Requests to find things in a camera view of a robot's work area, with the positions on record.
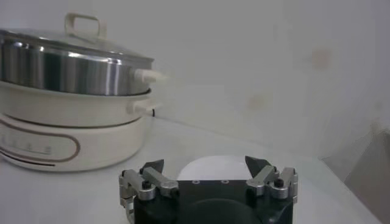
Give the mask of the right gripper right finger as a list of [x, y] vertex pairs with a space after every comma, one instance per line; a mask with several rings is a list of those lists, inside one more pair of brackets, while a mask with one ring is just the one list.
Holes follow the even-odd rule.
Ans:
[[279, 171], [267, 160], [251, 156], [245, 156], [245, 163], [252, 176], [246, 185], [256, 197], [268, 191], [275, 200], [297, 200], [299, 177], [295, 168], [285, 167]]

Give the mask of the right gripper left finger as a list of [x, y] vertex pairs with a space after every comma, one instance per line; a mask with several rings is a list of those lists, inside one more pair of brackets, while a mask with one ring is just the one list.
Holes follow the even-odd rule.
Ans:
[[179, 191], [179, 182], [162, 174], [164, 160], [147, 162], [139, 171], [123, 170], [119, 176], [121, 200], [137, 197], [141, 201], [153, 200], [157, 192], [163, 197], [174, 198]]

